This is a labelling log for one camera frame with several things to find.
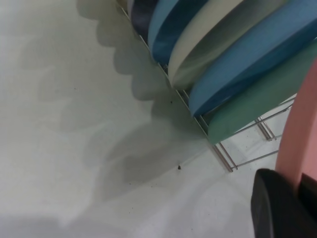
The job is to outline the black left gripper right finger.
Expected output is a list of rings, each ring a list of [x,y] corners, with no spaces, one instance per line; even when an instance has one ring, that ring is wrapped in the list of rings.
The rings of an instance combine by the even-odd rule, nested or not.
[[[317,181],[302,174],[299,186],[299,200],[304,207],[305,215],[300,238],[317,237]]]

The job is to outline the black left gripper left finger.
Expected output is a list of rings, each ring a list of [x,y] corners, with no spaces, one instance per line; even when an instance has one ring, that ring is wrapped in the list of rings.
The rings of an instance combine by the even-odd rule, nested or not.
[[[300,237],[295,204],[293,191],[280,174],[269,169],[257,170],[251,198],[255,237]]]

